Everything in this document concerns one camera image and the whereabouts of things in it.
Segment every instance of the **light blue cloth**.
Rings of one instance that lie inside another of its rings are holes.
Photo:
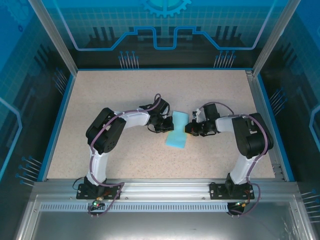
[[[167,146],[183,149],[187,141],[185,126],[189,122],[189,114],[174,111],[172,114],[172,121],[174,130],[168,133],[165,144]]]

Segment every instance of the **work surface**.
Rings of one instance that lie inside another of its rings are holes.
[[[210,101],[227,104],[235,113],[255,113],[244,70],[79,71],[64,116],[48,179],[75,179],[89,169],[86,131],[103,108],[113,111],[152,104],[160,93],[171,111],[189,114]],[[221,116],[229,114],[218,106]],[[194,137],[185,148],[166,145],[168,133],[146,126],[125,129],[107,164],[109,179],[225,178],[239,151],[232,133]],[[253,178],[274,178],[269,156],[254,168]]]

